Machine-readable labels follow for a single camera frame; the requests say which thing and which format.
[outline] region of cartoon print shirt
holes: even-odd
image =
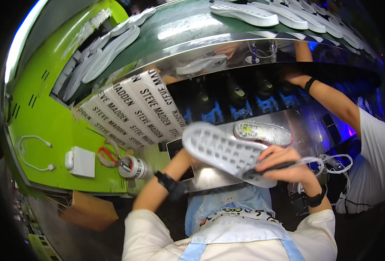
[[[211,229],[212,223],[214,225],[222,223],[223,219],[245,221],[245,218],[261,219],[264,222],[269,220],[280,225],[279,221],[268,212],[227,207],[203,220],[198,233],[203,229]],[[335,215],[332,210],[309,215],[300,222],[296,231],[289,231],[288,234],[306,261],[336,260],[338,249],[334,238]],[[125,220],[122,260],[177,261],[190,242],[191,237],[174,242],[169,230],[155,213],[138,209],[130,212]],[[242,243],[212,243],[204,249],[201,260],[288,261],[289,258],[280,240],[272,239]]]
[[[266,221],[272,221],[272,222],[277,222],[281,224],[281,222],[273,218],[272,213],[268,211],[249,210],[249,209],[242,209],[240,207],[224,207],[218,212],[216,212],[214,215],[206,217],[200,223],[200,230],[211,226],[211,224],[215,220],[223,216],[237,217],[237,218],[243,218],[243,219],[250,218],[253,220],[266,220]]]

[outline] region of blue apron strap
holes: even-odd
[[[281,244],[285,248],[285,251],[288,254],[288,258],[290,261],[305,261],[303,255],[300,250],[298,250],[296,244],[294,244],[293,240],[280,240]]]
[[[206,244],[190,243],[178,261],[198,261],[205,248]]]

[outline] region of light blue apron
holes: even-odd
[[[186,234],[194,234],[179,260],[200,260],[206,245],[211,243],[279,239],[290,261],[304,261],[288,232],[280,223],[272,221],[274,217],[269,190],[261,191],[246,183],[214,190],[209,195],[194,196],[185,219]]]
[[[178,260],[199,261],[207,244],[279,239],[290,261],[304,261],[303,255],[294,244],[288,232],[280,223],[268,221],[270,217],[265,212],[261,213],[259,216],[261,219],[258,220],[239,215],[219,216],[209,227],[200,230],[192,236],[191,243]]]

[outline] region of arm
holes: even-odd
[[[259,155],[258,160],[263,159],[265,160],[258,164],[255,167],[255,170],[262,171],[284,162],[297,161],[301,159],[301,156],[295,149],[283,149],[279,146],[271,145],[266,150],[264,150],[261,155]],[[303,185],[306,195],[309,197],[314,197],[322,193],[321,185],[319,184],[316,176],[307,167],[306,164],[282,170],[267,171],[263,177],[267,179],[287,181],[290,183],[300,182]],[[322,203],[319,206],[309,207],[309,214],[320,212],[326,209],[332,209],[332,206],[325,195]]]
[[[178,181],[191,166],[193,160],[185,149],[181,149],[161,172]],[[156,212],[168,194],[166,188],[159,184],[158,178],[153,176],[134,201],[133,210],[147,209]]]
[[[287,81],[298,85],[303,89],[310,78],[311,77],[308,75],[300,75],[297,73],[290,73],[285,77]],[[358,106],[346,95],[317,80],[314,81],[310,87],[310,95],[341,121],[351,126],[361,139],[361,124]]]
[[[313,62],[312,52],[308,42],[294,41],[297,62]]]

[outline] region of white box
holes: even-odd
[[[70,174],[95,177],[95,153],[80,147],[74,146],[70,151],[73,152],[73,168]]]

